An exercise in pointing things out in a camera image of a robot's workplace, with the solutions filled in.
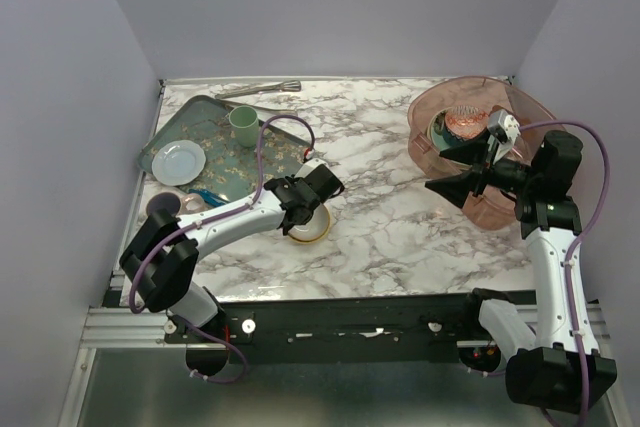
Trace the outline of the yellow blue patterned bowl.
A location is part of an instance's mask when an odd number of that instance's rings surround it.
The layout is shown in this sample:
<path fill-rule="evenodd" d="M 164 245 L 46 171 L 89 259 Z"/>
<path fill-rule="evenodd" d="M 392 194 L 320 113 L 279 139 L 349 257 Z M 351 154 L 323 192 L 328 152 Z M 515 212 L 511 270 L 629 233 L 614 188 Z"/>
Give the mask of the yellow blue patterned bowl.
<path fill-rule="evenodd" d="M 320 205 L 306 224 L 292 227 L 288 236 L 300 243 L 313 243 L 326 235 L 330 227 L 330 211 L 327 206 Z"/>

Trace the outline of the red patterned bowl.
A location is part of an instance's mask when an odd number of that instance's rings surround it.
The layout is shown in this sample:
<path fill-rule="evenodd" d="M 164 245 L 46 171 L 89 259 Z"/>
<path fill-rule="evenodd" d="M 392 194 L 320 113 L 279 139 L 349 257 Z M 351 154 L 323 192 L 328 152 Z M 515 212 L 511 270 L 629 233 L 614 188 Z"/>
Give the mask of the red patterned bowl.
<path fill-rule="evenodd" d="M 481 134 L 488 124 L 489 114 L 475 106 L 458 105 L 444 116 L 446 132 L 459 140 L 469 140 Z"/>

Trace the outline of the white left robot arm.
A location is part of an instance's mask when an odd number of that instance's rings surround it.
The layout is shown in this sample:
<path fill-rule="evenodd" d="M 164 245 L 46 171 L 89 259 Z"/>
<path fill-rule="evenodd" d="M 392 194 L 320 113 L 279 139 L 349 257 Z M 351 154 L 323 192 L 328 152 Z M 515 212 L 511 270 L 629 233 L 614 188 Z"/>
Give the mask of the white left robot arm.
<path fill-rule="evenodd" d="M 197 340 L 214 340 L 221 332 L 222 308 L 193 281 L 198 261 L 254 234 L 279 230 L 286 235 L 308 224 L 320 206 L 343 191 L 344 184 L 320 162 L 296 176 L 262 182 L 255 193 L 205 212 L 152 213 L 119 259 L 131 282 L 131 312 L 168 311 Z"/>

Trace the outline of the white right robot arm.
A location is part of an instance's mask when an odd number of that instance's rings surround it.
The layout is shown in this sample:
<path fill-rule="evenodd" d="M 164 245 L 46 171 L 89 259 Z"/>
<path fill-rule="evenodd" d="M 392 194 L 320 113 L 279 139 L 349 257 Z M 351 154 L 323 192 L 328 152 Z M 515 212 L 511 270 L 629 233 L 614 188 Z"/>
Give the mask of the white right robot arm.
<path fill-rule="evenodd" d="M 501 157 L 509 148 L 506 137 L 483 131 L 440 153 L 466 171 L 425 186 L 457 207 L 486 187 L 514 197 L 533 265 L 537 323 L 529 327 L 504 295 L 476 291 L 477 304 L 461 312 L 460 326 L 471 338 L 489 333 L 496 342 L 512 402 L 584 418 L 616 381 L 617 368 L 600 352 L 582 288 L 580 243 L 586 230 L 568 191 L 583 144 L 566 131 L 550 130 L 527 164 Z"/>

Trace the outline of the transparent pink plastic bin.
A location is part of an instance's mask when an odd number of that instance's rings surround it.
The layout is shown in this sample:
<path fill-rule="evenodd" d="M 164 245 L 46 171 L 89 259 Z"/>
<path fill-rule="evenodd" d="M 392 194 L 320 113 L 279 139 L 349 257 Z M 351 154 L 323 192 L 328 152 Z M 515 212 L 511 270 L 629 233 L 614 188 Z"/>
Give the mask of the transparent pink plastic bin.
<path fill-rule="evenodd" d="M 536 229 L 582 230 L 569 195 L 582 141 L 538 101 L 501 80 L 444 81 L 410 105 L 408 151 L 425 186 L 460 208 L 478 227 L 519 222 Z"/>

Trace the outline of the floral teal tray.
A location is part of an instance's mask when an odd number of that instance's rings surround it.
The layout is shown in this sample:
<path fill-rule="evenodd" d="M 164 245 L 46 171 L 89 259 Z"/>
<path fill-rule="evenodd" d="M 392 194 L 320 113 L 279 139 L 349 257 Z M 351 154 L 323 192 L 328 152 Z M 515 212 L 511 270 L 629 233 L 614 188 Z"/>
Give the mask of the floral teal tray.
<path fill-rule="evenodd" d="M 205 95 L 189 99 L 142 149 L 138 166 L 151 174 L 152 162 L 163 147 L 174 141 L 191 141 L 204 151 L 205 163 L 198 176 L 177 185 L 179 190 L 206 190 L 228 201 L 253 193 L 258 182 L 255 150 L 237 142 L 228 119 L 231 110 L 231 106 Z M 294 175 L 302 166 L 309 142 L 308 130 L 298 122 L 278 120 L 271 124 L 261 151 L 264 178 Z"/>

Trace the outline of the blue plastic knife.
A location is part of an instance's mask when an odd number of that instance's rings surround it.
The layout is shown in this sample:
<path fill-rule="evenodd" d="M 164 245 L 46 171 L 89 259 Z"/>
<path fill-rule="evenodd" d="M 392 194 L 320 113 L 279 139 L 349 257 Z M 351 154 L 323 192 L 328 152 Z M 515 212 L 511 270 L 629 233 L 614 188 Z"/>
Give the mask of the blue plastic knife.
<path fill-rule="evenodd" d="M 189 189 L 188 193 L 197 194 L 204 202 L 214 207 L 219 207 L 228 203 L 228 200 L 206 189 Z"/>

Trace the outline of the green plastic cup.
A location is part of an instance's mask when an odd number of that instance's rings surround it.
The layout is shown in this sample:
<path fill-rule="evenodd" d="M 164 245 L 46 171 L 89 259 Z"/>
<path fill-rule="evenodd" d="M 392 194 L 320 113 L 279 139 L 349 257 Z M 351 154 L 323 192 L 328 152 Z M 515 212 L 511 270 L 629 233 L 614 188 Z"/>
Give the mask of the green plastic cup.
<path fill-rule="evenodd" d="M 256 110 L 250 106 L 235 107 L 229 114 L 236 141 L 246 148 L 255 147 L 260 131 L 259 118 Z"/>

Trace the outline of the metal serving tongs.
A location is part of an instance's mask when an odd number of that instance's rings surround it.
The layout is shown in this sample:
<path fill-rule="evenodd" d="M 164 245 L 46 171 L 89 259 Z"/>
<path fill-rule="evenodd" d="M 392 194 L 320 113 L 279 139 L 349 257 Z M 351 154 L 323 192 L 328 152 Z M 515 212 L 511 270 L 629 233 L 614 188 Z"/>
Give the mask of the metal serving tongs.
<path fill-rule="evenodd" d="M 289 80 L 271 85 L 261 85 L 253 87 L 245 87 L 232 91 L 218 93 L 214 96 L 215 99 L 226 100 L 232 98 L 239 98 L 244 96 L 251 96 L 261 93 L 295 93 L 302 90 L 302 84 L 299 80 Z"/>

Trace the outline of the light blue saucer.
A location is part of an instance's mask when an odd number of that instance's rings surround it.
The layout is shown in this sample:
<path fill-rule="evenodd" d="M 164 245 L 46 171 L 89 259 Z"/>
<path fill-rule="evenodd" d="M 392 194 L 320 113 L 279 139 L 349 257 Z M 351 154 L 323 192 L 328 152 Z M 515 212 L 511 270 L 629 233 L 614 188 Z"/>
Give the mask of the light blue saucer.
<path fill-rule="evenodd" d="M 154 156 L 151 172 L 166 186 L 182 186 L 194 181 L 204 170 L 204 150 L 190 140 L 173 141 L 163 146 Z"/>

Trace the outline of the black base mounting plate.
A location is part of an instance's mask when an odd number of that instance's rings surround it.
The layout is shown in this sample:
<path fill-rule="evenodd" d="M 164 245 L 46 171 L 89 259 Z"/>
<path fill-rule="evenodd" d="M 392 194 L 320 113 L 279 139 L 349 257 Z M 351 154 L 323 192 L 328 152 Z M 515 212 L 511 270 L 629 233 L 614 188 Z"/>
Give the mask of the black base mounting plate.
<path fill-rule="evenodd" d="M 455 363 L 484 347 L 473 293 L 226 302 L 207 333 L 228 339 L 249 363 Z"/>

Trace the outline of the aluminium frame rail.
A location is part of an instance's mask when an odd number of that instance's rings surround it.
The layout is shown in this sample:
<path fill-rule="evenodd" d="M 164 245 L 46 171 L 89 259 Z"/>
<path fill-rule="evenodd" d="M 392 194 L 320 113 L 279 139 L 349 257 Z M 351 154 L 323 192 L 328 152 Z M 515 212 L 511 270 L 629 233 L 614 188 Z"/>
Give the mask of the aluminium frame rail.
<path fill-rule="evenodd" d="M 520 317 L 530 327 L 537 330 L 537 308 L 534 305 L 517 307 Z M 610 340 L 609 330 L 599 305 L 587 307 L 591 329 L 600 345 Z M 91 308 L 86 316 L 80 339 L 81 349 L 152 349 L 179 348 L 178 344 L 169 344 L 165 340 L 164 313 L 131 314 L 122 308 Z M 391 331 L 369 328 L 359 332 L 359 337 L 381 337 L 391 340 Z"/>

